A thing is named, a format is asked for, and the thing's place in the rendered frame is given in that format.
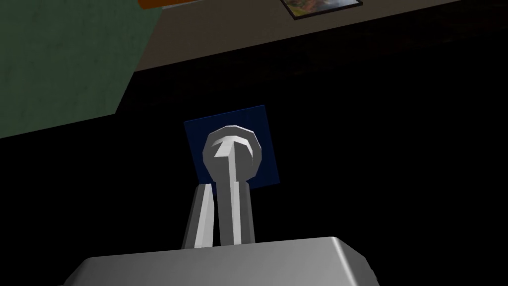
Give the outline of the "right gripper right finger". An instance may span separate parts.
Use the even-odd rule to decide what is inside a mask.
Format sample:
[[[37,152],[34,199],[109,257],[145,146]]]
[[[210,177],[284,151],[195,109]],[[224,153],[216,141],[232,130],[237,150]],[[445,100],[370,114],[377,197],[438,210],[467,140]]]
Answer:
[[[241,243],[255,243],[253,213],[248,182],[235,182],[235,192],[239,195],[239,218]]]

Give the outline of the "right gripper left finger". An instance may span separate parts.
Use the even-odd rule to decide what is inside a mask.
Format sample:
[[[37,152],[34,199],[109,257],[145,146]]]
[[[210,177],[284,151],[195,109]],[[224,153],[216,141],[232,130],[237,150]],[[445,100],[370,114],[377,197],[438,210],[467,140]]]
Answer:
[[[212,185],[198,185],[182,243],[183,249],[213,246],[214,211]]]

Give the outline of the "framed picture on wall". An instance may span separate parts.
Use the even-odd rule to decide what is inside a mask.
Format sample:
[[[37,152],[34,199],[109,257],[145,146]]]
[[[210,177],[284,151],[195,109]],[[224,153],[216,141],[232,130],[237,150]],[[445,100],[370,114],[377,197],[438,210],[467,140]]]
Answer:
[[[280,0],[294,20],[362,6],[362,0]]]

